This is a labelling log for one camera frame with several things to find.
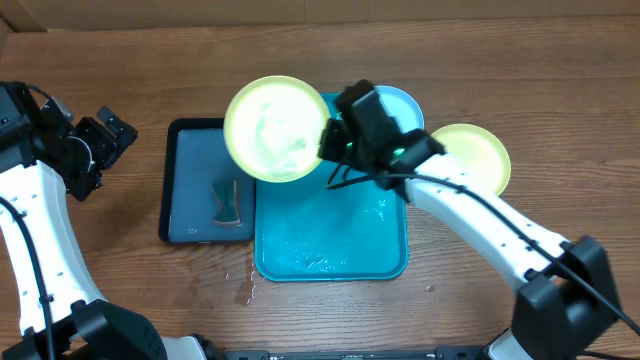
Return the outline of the yellow plate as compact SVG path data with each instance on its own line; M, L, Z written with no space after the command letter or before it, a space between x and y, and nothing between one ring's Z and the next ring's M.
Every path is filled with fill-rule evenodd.
M321 94L290 76L256 79L233 97L224 115L224 141L248 175L286 183L314 171L330 110Z
M511 177L511 161L502 142L488 130L472 124L451 124L431 134L477 186L499 196Z

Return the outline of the green sponge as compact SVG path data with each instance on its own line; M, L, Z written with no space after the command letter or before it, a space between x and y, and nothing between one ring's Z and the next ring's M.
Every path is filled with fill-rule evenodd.
M240 225L237 182L234 179L220 180L213 184L212 193L217 204L213 222L220 226Z

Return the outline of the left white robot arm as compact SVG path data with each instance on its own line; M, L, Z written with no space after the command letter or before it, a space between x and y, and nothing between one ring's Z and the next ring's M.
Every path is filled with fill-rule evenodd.
M196 336L163 338L109 303L79 249L67 198L84 200L136 130L103 107L72 124L53 103L1 109L1 231L20 298L21 341L5 359L206 359Z

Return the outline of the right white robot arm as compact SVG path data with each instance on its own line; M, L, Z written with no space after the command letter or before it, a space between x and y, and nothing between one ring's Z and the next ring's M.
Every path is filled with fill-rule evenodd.
M604 248L535 224L473 184L456 158L426 132L395 121L353 125L332 119L320 158L363 171L361 181L394 190L436 217L480 254L515 294L510 327L481 359L575 359L622 319Z

